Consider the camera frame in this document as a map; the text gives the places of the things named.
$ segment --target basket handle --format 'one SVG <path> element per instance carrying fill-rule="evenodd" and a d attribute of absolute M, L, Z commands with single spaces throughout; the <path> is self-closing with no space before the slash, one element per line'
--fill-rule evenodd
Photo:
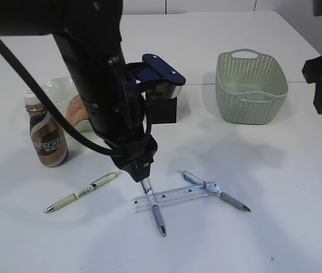
<path fill-rule="evenodd" d="M 260 56 L 260 53 L 258 51 L 255 51 L 255 50 L 252 50 L 252 49 L 247 49 L 247 48 L 237 49 L 237 50 L 234 50 L 234 51 L 229 52 L 229 54 L 234 59 L 240 59 L 238 57 L 234 57 L 233 56 L 234 53 L 240 53 L 240 52 L 250 52 L 250 53 L 253 53 L 253 54 L 256 54 L 257 55 L 257 57 L 255 57 L 255 58 L 248 58 L 247 57 L 247 58 L 243 58 L 243 59 L 256 59 L 256 58 L 258 58 Z"/>

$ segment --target gray pen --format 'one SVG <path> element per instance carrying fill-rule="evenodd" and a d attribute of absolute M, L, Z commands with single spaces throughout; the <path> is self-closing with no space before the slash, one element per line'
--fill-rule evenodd
<path fill-rule="evenodd" d="M 144 193 L 148 196 L 150 209 L 153 214 L 154 221 L 156 222 L 157 229 L 160 231 L 161 235 L 166 237 L 166 226 L 163 221 L 160 208 L 158 207 L 158 203 L 154 198 L 152 186 L 150 184 L 150 179 L 146 178 L 141 181 L 141 185 L 143 187 Z"/>
<path fill-rule="evenodd" d="M 181 171 L 180 169 L 178 170 L 178 172 L 182 175 L 183 179 L 185 179 L 186 181 L 188 181 L 192 184 L 205 183 L 204 180 L 194 176 L 192 173 L 189 173 L 187 171 Z M 251 210 L 246 205 L 244 205 L 242 202 L 240 202 L 239 200 L 236 200 L 234 197 L 228 195 L 225 192 L 217 193 L 216 196 L 218 196 L 218 198 L 220 198 L 221 200 L 225 201 L 226 203 L 234 206 L 237 209 L 243 210 L 245 212 L 251 212 Z"/>
<path fill-rule="evenodd" d="M 122 173 L 121 171 L 118 171 L 118 172 L 112 172 L 112 173 L 108 173 L 107 175 L 104 175 L 103 177 L 99 178 L 97 181 L 92 182 L 89 186 L 79 191 L 78 193 L 72 193 L 71 195 L 65 197 L 64 199 L 49 206 L 44 211 L 44 213 L 54 212 L 58 209 L 63 208 L 64 206 L 67 206 L 68 204 L 78 200 L 79 198 L 89 194 L 90 192 L 100 188 L 101 186 L 107 184 L 111 180 L 117 178 L 121 173 Z"/>

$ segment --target black cable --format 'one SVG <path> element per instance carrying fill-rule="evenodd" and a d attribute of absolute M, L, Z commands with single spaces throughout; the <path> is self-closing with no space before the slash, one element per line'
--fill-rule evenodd
<path fill-rule="evenodd" d="M 152 120 L 150 119 L 150 112 L 149 109 L 147 107 L 147 103 L 144 99 L 144 97 L 142 96 L 142 94 L 139 95 L 141 102 L 144 105 L 144 114 L 145 114 L 145 118 L 147 120 L 147 127 L 145 129 L 145 137 L 143 139 L 143 145 L 147 145 L 147 143 L 150 140 L 150 132 L 152 131 Z"/>
<path fill-rule="evenodd" d="M 9 50 L 9 48 L 0 39 L 0 54 L 9 63 L 9 65 L 16 71 L 19 77 L 27 84 L 27 86 L 34 92 L 36 97 L 42 102 L 45 108 L 49 111 L 51 116 L 62 126 L 62 128 L 73 137 L 75 140 L 80 142 L 87 148 L 98 152 L 102 155 L 108 155 L 112 157 L 123 156 L 121 149 L 111 150 L 104 148 L 95 144 L 94 142 L 85 138 L 80 134 L 57 110 L 52 101 L 47 97 L 39 84 L 30 75 L 30 73 L 25 69 L 25 67 L 20 63 L 20 61 L 14 56 L 14 54 Z"/>

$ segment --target bread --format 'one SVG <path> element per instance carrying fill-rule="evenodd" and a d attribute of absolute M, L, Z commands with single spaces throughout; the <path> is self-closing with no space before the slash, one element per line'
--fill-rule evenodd
<path fill-rule="evenodd" d="M 77 95 L 69 103 L 66 110 L 66 120 L 75 127 L 80 122 L 87 119 L 89 119 L 89 115 L 87 114 L 80 96 Z"/>

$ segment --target transparent ruler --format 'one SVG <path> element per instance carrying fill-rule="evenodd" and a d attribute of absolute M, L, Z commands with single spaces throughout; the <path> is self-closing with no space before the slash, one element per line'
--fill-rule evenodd
<path fill-rule="evenodd" d="M 206 182 L 200 185 L 191 185 L 189 187 L 172 189 L 166 192 L 157 192 L 154 194 L 158 206 L 164 208 L 173 206 L 183 202 L 195 200 L 204 196 L 213 196 L 220 193 L 221 188 L 215 182 Z M 143 195 L 134 198 L 133 207 L 135 212 L 145 212 L 150 210 L 149 196 Z"/>

